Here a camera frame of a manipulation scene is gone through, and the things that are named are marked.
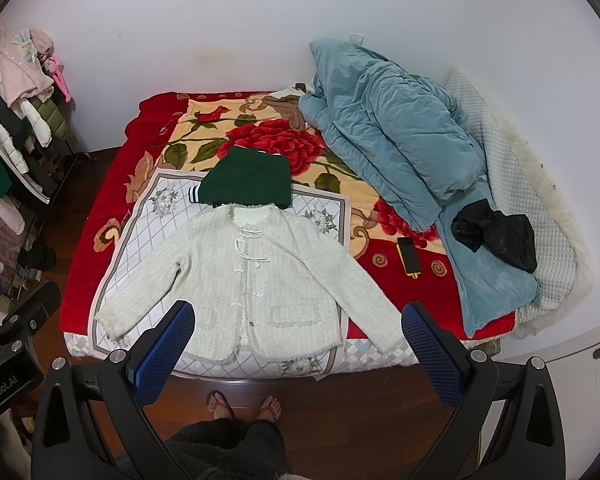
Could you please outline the red floral blanket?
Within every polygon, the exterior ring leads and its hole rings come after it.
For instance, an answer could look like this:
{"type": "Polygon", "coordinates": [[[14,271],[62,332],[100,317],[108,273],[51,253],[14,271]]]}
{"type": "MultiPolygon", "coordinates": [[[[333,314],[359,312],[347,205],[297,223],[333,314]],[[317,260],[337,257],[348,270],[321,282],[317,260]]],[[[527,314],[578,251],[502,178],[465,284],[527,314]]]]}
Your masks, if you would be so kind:
{"type": "Polygon", "coordinates": [[[441,327],[466,336],[453,269],[437,231],[413,231],[304,123],[289,92],[160,93],[140,102],[125,136],[72,259],[60,307],[64,332],[86,334],[114,244],[150,178],[160,169],[207,171],[241,146],[287,157],[294,183],[347,196],[350,252],[387,297],[397,308],[419,301],[441,327]],[[417,280],[404,272],[399,237],[414,242],[422,267],[417,280]]]}

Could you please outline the white fuzzy jacket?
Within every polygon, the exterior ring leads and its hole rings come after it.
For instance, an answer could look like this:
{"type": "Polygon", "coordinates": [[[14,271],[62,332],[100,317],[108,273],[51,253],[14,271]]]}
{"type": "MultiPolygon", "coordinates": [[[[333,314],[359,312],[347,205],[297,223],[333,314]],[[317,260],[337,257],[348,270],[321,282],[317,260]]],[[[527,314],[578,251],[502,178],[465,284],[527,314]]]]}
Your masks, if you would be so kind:
{"type": "Polygon", "coordinates": [[[340,346],[345,313],[381,352],[403,336],[400,313],[338,240],[274,205],[208,209],[155,244],[96,314],[120,339],[156,304],[189,302],[196,359],[228,361],[241,344],[269,361],[340,346]]]}

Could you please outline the white textured mattress pad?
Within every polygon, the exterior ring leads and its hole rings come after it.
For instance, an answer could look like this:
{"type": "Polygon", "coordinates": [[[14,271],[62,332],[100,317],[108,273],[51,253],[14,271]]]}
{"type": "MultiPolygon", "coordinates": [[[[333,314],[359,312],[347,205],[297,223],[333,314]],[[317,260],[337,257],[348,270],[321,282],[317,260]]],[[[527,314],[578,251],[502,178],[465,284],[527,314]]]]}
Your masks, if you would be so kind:
{"type": "Polygon", "coordinates": [[[570,315],[591,292],[590,253],[564,196],[514,123],[461,70],[452,71],[446,88],[462,103],[470,131],[486,154],[496,208],[524,214],[532,225],[539,298],[516,311],[513,334],[534,336],[570,315]]]}

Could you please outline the person's right foot sandal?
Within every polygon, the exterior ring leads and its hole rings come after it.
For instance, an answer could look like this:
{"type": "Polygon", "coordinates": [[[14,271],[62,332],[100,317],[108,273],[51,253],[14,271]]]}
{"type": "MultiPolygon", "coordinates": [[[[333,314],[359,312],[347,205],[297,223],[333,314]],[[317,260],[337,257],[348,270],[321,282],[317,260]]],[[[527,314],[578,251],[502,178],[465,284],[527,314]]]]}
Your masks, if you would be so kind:
{"type": "Polygon", "coordinates": [[[266,396],[261,402],[256,419],[257,420],[266,420],[267,422],[272,422],[276,424],[279,421],[280,416],[282,416],[283,408],[280,401],[276,398],[276,396],[266,396]]]}

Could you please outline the white diamond-pattern mat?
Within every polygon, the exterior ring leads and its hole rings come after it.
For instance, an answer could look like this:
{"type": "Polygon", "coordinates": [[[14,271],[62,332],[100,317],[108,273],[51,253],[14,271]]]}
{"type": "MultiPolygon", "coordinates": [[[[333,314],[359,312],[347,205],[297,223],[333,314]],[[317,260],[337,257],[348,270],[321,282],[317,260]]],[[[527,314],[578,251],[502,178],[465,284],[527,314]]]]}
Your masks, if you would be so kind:
{"type": "MultiPolygon", "coordinates": [[[[158,302],[122,340],[107,336],[96,318],[102,302],[114,292],[155,246],[184,226],[188,219],[208,207],[197,202],[197,188],[204,175],[199,171],[159,170],[135,202],[122,233],[114,244],[114,255],[95,292],[88,318],[85,349],[104,358],[114,350],[129,349],[145,331],[157,326],[169,307],[158,302]]],[[[321,232],[343,247],[349,247],[351,206],[347,196],[316,190],[306,184],[292,186],[289,210],[312,220],[321,232]]],[[[213,364],[183,353],[174,373],[181,377],[208,380],[260,380],[286,377],[323,377],[332,374],[344,357],[342,344],[308,358],[272,362],[242,347],[231,360],[213,364]]]]}

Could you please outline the folded dark green sweater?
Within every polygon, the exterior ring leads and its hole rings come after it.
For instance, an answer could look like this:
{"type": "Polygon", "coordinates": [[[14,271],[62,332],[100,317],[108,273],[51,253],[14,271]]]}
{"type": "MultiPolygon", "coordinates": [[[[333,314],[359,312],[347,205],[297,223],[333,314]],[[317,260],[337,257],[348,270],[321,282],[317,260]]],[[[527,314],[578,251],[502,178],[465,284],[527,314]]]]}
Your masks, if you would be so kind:
{"type": "Polygon", "coordinates": [[[207,172],[194,196],[197,203],[213,207],[275,205],[287,209],[292,201],[289,160],[233,146],[207,172]]]}

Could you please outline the black phone yellow case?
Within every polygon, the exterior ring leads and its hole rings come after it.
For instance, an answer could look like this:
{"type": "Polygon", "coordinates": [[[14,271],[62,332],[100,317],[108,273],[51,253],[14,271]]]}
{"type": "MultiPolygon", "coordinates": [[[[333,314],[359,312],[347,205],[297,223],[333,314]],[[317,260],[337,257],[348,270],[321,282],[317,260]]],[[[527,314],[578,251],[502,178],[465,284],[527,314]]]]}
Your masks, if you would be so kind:
{"type": "Polygon", "coordinates": [[[411,237],[399,237],[396,244],[405,274],[417,280],[422,273],[422,267],[413,240],[411,237]]]}

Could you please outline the person's foot sandal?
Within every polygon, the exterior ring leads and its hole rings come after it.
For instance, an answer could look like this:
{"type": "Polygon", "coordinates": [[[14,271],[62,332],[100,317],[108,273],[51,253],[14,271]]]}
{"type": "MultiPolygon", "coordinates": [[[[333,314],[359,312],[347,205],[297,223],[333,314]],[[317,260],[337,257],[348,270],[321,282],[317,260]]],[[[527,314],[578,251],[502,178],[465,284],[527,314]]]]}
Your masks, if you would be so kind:
{"type": "Polygon", "coordinates": [[[267,422],[272,422],[276,424],[279,421],[280,416],[282,416],[283,408],[280,401],[276,398],[276,396],[266,396],[261,402],[256,419],[257,420],[266,420],[267,422]]]}
{"type": "Polygon", "coordinates": [[[212,390],[208,393],[206,405],[212,420],[235,418],[230,402],[219,390],[212,390]]]}

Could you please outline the black plastic bag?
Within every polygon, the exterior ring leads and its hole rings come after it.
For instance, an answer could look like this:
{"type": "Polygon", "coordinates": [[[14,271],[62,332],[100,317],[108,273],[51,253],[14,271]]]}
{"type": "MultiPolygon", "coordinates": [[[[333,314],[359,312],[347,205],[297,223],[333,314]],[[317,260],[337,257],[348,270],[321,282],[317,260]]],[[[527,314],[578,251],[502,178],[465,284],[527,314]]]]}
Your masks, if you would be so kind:
{"type": "Polygon", "coordinates": [[[486,198],[464,206],[452,220],[451,231],[472,252],[484,247],[496,258],[528,273],[538,267],[534,229],[528,217],[503,214],[486,198]]]}

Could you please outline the dark fuzzy trousers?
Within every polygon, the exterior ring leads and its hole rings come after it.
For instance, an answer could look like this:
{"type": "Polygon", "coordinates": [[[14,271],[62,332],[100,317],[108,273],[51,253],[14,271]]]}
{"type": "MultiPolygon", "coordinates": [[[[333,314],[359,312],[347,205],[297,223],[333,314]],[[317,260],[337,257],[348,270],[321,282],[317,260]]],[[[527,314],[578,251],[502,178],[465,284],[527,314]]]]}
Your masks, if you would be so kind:
{"type": "Polygon", "coordinates": [[[204,420],[164,445],[189,479],[279,479],[291,473],[283,435],[268,420],[204,420]]]}

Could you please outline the clothes rack with garments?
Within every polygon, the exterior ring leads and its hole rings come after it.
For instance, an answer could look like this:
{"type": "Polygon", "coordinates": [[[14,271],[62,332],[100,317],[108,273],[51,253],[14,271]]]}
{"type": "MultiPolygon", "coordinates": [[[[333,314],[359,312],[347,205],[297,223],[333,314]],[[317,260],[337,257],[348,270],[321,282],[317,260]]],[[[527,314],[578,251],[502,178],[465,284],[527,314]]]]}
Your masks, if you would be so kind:
{"type": "Polygon", "coordinates": [[[78,160],[74,99],[52,38],[6,35],[0,23],[0,279],[38,273],[53,257],[38,242],[78,160]]]}

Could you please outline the blue quilted duvet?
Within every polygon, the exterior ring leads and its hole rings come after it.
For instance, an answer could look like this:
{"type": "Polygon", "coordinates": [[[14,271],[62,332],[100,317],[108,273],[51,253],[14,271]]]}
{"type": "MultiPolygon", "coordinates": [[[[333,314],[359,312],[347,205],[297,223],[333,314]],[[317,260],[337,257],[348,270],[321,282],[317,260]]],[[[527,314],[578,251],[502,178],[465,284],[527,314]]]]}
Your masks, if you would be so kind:
{"type": "Polygon", "coordinates": [[[470,250],[452,233],[465,206],[493,200],[486,155],[460,100],[352,42],[315,40],[310,50],[316,71],[300,112],[412,230],[437,230],[460,293],[465,334],[531,304],[539,291],[531,273],[489,249],[470,250]]]}

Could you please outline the person's left foot sandal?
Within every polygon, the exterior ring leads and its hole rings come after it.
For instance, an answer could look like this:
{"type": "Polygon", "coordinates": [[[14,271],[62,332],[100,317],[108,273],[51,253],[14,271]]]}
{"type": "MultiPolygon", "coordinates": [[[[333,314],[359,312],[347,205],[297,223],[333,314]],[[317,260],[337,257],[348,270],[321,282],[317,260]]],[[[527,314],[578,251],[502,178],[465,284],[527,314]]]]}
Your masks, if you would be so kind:
{"type": "Polygon", "coordinates": [[[219,390],[212,390],[208,393],[206,405],[212,420],[235,418],[230,402],[219,390]]]}

